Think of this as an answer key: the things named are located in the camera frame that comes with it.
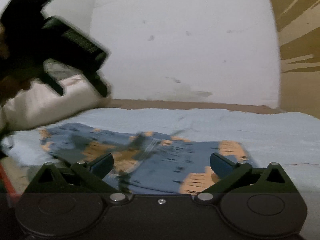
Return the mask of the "cream rolled blanket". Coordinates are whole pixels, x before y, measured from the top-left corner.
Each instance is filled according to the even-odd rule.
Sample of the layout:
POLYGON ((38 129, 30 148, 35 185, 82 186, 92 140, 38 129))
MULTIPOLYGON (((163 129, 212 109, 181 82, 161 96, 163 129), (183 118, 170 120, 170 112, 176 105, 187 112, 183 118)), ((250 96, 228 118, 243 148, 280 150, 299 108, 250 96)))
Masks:
POLYGON ((81 111, 105 108, 111 101, 112 87, 105 77, 108 94, 103 98, 76 69, 47 61, 46 70, 65 88, 63 96, 50 87, 34 81, 31 89, 22 91, 1 107, 1 131, 22 131, 53 124, 81 111))

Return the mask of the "light blue bed cover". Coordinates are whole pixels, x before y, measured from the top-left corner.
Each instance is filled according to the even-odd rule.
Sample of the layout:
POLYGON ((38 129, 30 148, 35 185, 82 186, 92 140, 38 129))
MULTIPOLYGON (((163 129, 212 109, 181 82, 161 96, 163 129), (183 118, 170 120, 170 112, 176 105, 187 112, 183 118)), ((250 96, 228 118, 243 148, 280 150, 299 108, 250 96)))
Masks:
POLYGON ((254 114, 224 109, 94 109, 53 125, 18 131, 3 143, 21 167, 65 163, 41 146, 40 130, 68 123, 118 133, 156 132, 195 142, 236 141, 254 167, 282 165, 301 192, 319 191, 319 120, 302 113, 254 114))

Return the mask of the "blue pants with orange trucks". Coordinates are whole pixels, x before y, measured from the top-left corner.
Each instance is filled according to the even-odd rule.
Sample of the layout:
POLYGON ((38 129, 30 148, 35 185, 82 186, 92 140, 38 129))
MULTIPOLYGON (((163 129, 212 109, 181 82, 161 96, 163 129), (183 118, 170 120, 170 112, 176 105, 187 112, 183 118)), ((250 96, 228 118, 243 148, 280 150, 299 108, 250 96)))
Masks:
POLYGON ((156 132, 118 133, 68 123, 40 130, 44 151, 67 165, 83 161, 89 171, 120 191, 135 194, 198 194, 219 174, 214 153, 234 163, 253 163, 236 141, 195 142, 156 132))

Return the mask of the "brown wooden bed frame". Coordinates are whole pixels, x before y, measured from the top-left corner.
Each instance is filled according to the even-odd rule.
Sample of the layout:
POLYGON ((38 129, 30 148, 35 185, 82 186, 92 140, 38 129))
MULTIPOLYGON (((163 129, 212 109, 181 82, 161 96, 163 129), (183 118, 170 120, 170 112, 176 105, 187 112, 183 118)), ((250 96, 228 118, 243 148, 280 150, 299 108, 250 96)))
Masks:
POLYGON ((178 101, 150 101, 150 100, 118 100, 112 99, 109 108, 121 109, 226 109, 229 111, 240 111, 257 114, 279 114, 283 113, 281 109, 272 109, 267 106, 233 105, 225 103, 208 102, 178 102, 178 101))

